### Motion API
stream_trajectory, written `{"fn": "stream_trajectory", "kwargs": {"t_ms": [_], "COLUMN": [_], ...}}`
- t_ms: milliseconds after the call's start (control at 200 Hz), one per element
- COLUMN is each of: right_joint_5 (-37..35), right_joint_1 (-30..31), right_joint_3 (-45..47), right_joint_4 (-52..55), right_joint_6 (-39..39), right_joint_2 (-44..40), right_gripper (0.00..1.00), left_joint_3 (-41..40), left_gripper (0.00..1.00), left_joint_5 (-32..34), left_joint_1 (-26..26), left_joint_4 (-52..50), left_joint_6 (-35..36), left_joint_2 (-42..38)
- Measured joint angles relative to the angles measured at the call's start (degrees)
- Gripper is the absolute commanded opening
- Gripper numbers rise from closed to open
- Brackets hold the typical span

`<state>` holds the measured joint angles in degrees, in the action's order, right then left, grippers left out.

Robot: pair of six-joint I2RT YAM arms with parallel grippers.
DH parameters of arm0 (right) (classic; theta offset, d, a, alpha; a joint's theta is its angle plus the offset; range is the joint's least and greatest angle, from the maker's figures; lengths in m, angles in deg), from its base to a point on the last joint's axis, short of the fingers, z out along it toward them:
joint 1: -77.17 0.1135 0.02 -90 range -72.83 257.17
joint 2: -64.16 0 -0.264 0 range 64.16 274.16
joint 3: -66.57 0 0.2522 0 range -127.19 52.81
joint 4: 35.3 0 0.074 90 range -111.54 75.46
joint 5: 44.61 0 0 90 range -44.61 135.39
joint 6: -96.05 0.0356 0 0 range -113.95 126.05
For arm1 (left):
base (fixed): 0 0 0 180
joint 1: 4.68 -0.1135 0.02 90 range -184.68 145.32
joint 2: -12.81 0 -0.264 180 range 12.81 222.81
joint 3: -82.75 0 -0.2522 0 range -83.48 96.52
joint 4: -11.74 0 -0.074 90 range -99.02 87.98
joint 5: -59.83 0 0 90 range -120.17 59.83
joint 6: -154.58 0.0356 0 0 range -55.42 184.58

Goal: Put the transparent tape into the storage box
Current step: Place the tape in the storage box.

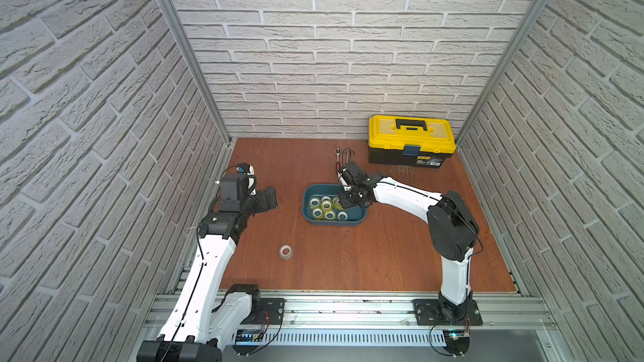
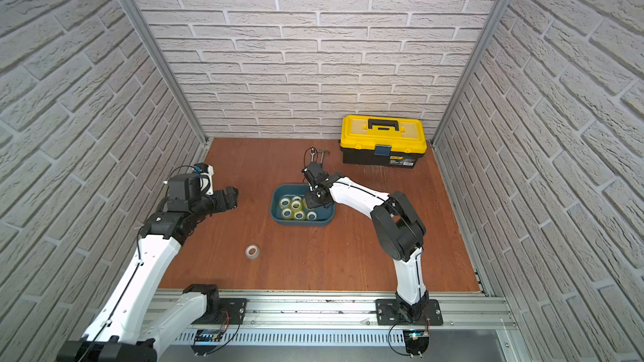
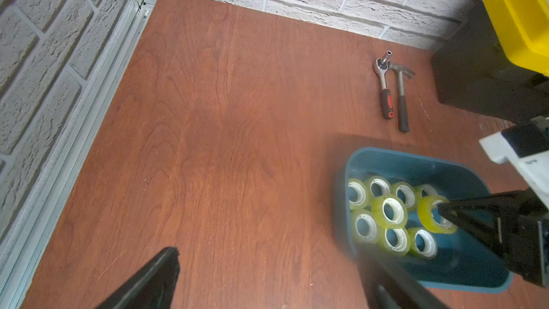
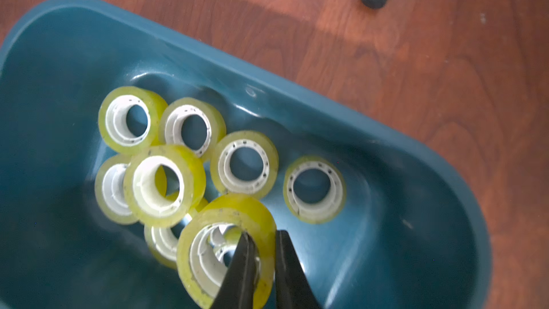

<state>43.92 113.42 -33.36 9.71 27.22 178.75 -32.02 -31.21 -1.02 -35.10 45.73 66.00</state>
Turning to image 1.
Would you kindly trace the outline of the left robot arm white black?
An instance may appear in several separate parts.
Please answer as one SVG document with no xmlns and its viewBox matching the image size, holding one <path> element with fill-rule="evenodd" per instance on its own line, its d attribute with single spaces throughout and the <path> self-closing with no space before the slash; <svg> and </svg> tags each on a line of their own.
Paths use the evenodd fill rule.
<svg viewBox="0 0 644 362">
<path fill-rule="evenodd" d="M 221 361 L 243 320 L 260 314 L 258 286 L 231 287 L 216 303 L 228 262 L 248 218 L 276 209 L 275 188 L 232 211 L 211 212 L 196 229 L 197 250 L 186 284 L 156 340 L 145 340 L 137 361 Z"/>
</svg>

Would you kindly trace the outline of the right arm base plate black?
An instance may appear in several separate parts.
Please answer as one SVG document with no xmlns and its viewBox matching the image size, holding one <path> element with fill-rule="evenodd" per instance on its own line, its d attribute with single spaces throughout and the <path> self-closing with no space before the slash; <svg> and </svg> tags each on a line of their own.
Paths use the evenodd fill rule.
<svg viewBox="0 0 644 362">
<path fill-rule="evenodd" d="M 415 299 L 413 301 L 415 318 L 419 326 L 482 326 L 481 311 L 476 301 L 466 299 L 461 305 L 454 306 L 439 299 Z"/>
</svg>

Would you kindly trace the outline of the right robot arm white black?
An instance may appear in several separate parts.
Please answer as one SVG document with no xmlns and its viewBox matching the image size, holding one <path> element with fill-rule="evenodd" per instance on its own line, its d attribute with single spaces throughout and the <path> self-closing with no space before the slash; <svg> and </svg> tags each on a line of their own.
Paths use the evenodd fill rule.
<svg viewBox="0 0 644 362">
<path fill-rule="evenodd" d="M 434 308 L 438 320 L 465 321 L 472 300 L 471 259 L 480 228 L 462 197 L 454 191 L 440 194 L 414 188 L 383 174 L 369 176 L 355 162 L 339 168 L 338 178 L 343 208 L 387 204 L 428 225 L 432 246 L 441 256 L 442 283 Z"/>
</svg>

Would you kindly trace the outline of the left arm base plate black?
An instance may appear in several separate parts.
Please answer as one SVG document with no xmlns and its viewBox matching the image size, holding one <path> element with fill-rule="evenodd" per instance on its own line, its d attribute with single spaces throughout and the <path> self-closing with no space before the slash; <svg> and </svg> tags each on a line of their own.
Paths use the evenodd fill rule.
<svg viewBox="0 0 644 362">
<path fill-rule="evenodd" d="M 258 306 L 253 306 L 251 314 L 242 322 L 242 326 L 268 324 L 270 328 L 283 322 L 284 298 L 262 298 Z"/>
</svg>

